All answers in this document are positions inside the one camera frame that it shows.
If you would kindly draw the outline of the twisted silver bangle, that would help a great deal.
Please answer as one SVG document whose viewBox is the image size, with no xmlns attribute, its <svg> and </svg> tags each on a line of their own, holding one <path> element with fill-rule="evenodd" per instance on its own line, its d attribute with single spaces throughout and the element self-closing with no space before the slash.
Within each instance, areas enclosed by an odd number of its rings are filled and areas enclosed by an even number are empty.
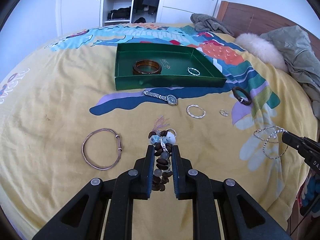
<svg viewBox="0 0 320 240">
<path fill-rule="evenodd" d="M 195 115 L 195 114 L 191 113 L 191 111 L 190 111 L 191 108 L 199 109 L 199 110 L 202 112 L 202 114 L 201 114 L 201 115 Z M 206 115 L 205 109 L 202 108 L 202 107 L 200 107 L 199 105 L 189 105 L 189 106 L 186 108 L 186 113 L 187 113 L 190 117 L 192 117 L 192 118 L 194 118 L 194 119 L 202 119 L 202 118 L 204 118 L 205 115 Z"/>
</svg>

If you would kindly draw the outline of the silver wrist watch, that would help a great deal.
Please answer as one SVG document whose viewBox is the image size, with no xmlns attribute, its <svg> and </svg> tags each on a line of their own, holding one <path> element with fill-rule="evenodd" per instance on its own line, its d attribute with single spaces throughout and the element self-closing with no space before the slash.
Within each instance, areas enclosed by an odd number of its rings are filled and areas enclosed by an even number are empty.
<svg viewBox="0 0 320 240">
<path fill-rule="evenodd" d="M 153 97 L 153 98 L 157 98 L 157 99 L 163 100 L 163 101 L 167 102 L 171 106 L 178 105 L 178 100 L 174 95 L 170 95 L 170 94 L 169 95 L 161 95 L 161 94 L 150 92 L 150 91 L 147 91 L 147 90 L 144 90 L 142 92 L 142 94 L 146 95 L 146 96 L 150 96 L 150 97 Z"/>
</svg>

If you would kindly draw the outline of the silver beaded bracelet set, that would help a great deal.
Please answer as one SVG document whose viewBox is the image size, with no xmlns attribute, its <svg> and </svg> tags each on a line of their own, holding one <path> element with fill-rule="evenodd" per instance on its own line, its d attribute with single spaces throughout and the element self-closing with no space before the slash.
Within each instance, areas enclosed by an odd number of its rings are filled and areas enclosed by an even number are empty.
<svg viewBox="0 0 320 240">
<path fill-rule="evenodd" d="M 274 145 L 279 145 L 283 143 L 281 136 L 287 132 L 286 129 L 274 125 L 269 126 L 265 128 L 257 129 L 253 132 L 253 136 L 257 138 L 258 140 L 263 142 L 262 151 L 265 157 L 271 160 L 280 159 L 287 151 L 288 146 L 286 146 L 285 150 L 283 152 L 278 154 L 272 154 L 272 152 L 269 152 L 270 149 Z"/>
</svg>

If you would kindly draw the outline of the colourful illustrated bed cover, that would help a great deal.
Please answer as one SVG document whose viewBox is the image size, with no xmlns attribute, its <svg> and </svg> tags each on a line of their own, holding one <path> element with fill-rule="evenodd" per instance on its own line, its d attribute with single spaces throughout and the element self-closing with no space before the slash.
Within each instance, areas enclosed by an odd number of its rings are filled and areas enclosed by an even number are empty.
<svg viewBox="0 0 320 240">
<path fill-rule="evenodd" d="M 222 88 L 159 88 L 178 105 L 142 94 L 118 92 L 114 65 L 120 43 L 164 43 L 198 49 L 226 77 Z M 252 98 L 242 105 L 232 88 Z M 199 105 L 206 115 L 186 113 Z M 148 135 L 176 131 L 182 157 L 208 177 L 236 180 L 282 227 L 287 226 L 309 168 L 291 148 L 276 160 L 262 151 L 253 132 L 280 126 L 317 138 L 318 121 L 302 87 L 264 64 L 225 34 L 192 26 L 120 24 L 84 30 L 34 51 L 1 82 L 1 207 L 23 239 L 33 236 L 92 178 L 116 178 L 144 157 Z M 81 145 L 89 133 L 110 128 L 121 138 L 119 163 L 90 167 Z M 110 132 L 93 135 L 86 154 L 98 166 L 118 155 Z"/>
</svg>

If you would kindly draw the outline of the rose gold bangle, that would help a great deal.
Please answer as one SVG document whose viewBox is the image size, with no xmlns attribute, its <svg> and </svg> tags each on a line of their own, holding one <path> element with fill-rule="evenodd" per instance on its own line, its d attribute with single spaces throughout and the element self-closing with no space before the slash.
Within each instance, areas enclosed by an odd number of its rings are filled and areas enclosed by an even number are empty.
<svg viewBox="0 0 320 240">
<path fill-rule="evenodd" d="M 110 166 L 98 166 L 98 165 L 95 165 L 95 164 L 90 162 L 90 160 L 88 159 L 87 154 L 86 154 L 85 148 L 86 148 L 86 144 L 88 143 L 89 139 L 91 139 L 91 137 L 93 137 L 93 135 L 96 135 L 96 134 L 98 134 L 100 132 L 110 132 L 110 133 L 112 133 L 114 135 L 116 141 L 117 141 L 118 155 L 117 155 L 116 161 Z M 110 169 L 114 168 L 119 163 L 119 161 L 121 159 L 122 150 L 123 149 L 122 149 L 122 145 L 121 145 L 120 135 L 116 131 L 114 131 L 114 130 L 112 130 L 110 128 L 101 128 L 101 129 L 97 129 L 97 130 L 89 133 L 89 135 L 84 139 L 84 141 L 83 141 L 83 143 L 81 145 L 81 154 L 82 154 L 82 157 L 83 157 L 84 161 L 90 167 L 92 167 L 92 168 L 94 168 L 96 170 L 99 170 L 99 171 L 107 171 L 107 170 L 110 170 Z"/>
</svg>

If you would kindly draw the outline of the white open wardrobe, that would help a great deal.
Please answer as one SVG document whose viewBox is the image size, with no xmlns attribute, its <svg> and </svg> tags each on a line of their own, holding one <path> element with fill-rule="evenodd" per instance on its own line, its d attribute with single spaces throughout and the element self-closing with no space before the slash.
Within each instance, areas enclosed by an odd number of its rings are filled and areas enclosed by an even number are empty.
<svg viewBox="0 0 320 240">
<path fill-rule="evenodd" d="M 120 8 L 133 9 L 134 0 L 101 0 L 100 1 L 100 25 L 112 25 L 118 23 L 134 23 L 138 18 L 145 18 L 152 23 L 190 23 L 193 13 L 213 16 L 217 9 L 218 0 L 159 0 L 157 11 L 149 15 L 146 11 L 130 12 L 129 16 L 118 19 L 108 18 L 111 10 Z"/>
</svg>

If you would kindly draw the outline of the amber translucent bangle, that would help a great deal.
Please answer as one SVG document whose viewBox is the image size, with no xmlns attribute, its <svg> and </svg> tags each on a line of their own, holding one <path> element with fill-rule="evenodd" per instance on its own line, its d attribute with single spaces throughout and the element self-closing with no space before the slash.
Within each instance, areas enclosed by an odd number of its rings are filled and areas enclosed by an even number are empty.
<svg viewBox="0 0 320 240">
<path fill-rule="evenodd" d="M 153 60 L 139 60 L 133 64 L 132 72 L 135 75 L 157 75 L 161 74 L 161 65 Z"/>
</svg>

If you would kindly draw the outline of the wooden headboard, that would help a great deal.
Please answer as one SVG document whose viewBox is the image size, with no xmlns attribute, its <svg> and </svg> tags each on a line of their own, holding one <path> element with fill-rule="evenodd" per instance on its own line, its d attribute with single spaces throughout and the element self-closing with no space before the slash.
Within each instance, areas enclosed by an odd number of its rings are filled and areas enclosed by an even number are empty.
<svg viewBox="0 0 320 240">
<path fill-rule="evenodd" d="M 273 12 L 227 1 L 220 3 L 216 18 L 232 31 L 234 37 L 242 33 L 261 35 L 282 27 L 297 25 Z"/>
</svg>

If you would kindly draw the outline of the grey-green jacket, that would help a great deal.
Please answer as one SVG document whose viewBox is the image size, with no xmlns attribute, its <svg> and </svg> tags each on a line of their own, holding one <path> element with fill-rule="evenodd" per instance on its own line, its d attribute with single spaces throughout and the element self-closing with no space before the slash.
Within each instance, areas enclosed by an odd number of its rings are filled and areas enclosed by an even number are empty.
<svg viewBox="0 0 320 240">
<path fill-rule="evenodd" d="M 302 86 L 311 100 L 314 116 L 319 119 L 319 59 L 308 33 L 300 26 L 282 27 L 260 35 L 283 55 L 289 74 Z"/>
</svg>

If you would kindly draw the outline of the green metallic tray box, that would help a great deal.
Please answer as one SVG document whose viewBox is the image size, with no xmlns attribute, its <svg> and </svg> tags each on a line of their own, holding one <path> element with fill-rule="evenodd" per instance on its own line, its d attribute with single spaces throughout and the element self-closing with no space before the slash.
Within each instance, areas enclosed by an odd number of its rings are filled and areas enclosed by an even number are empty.
<svg viewBox="0 0 320 240">
<path fill-rule="evenodd" d="M 133 64 L 153 60 L 161 74 L 135 75 Z M 195 48 L 159 43 L 121 43 L 116 50 L 114 71 L 116 90 L 158 87 L 222 87 L 226 78 Z"/>
</svg>

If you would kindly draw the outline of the white fluffy pillow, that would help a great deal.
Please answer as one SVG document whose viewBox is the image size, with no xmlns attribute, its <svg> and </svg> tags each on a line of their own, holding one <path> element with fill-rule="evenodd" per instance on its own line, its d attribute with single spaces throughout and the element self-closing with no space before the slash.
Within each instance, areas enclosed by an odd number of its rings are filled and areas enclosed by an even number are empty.
<svg viewBox="0 0 320 240">
<path fill-rule="evenodd" d="M 253 33 L 240 34 L 234 43 L 245 49 L 263 63 L 271 64 L 274 68 L 289 72 L 282 53 L 270 42 Z"/>
</svg>

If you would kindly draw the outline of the grey-brown crumpled towel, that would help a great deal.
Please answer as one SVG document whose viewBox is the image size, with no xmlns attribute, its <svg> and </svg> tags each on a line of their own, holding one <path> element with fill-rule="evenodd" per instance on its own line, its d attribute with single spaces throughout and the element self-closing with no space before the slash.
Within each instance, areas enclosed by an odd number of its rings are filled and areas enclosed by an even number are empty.
<svg viewBox="0 0 320 240">
<path fill-rule="evenodd" d="M 234 33 L 220 20 L 206 14 L 192 14 L 191 22 L 194 24 L 194 29 L 197 32 L 211 31 L 213 33 L 228 34 L 234 37 Z"/>
</svg>

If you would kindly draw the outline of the folded black clothes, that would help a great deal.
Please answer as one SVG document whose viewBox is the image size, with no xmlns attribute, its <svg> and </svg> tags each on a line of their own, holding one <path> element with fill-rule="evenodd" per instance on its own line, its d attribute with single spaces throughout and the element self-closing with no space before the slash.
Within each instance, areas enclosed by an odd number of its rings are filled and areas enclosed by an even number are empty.
<svg viewBox="0 0 320 240">
<path fill-rule="evenodd" d="M 119 8 L 111 10 L 107 15 L 107 20 L 129 20 L 131 15 L 131 7 Z"/>
</svg>

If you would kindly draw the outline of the dark jade bangle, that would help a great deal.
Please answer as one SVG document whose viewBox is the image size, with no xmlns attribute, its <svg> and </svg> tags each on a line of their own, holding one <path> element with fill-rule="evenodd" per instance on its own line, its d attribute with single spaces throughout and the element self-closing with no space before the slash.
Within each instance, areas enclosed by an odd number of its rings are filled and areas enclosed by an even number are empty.
<svg viewBox="0 0 320 240">
<path fill-rule="evenodd" d="M 245 106 L 249 106 L 252 103 L 251 96 L 241 87 L 232 88 L 234 97 Z"/>
</svg>

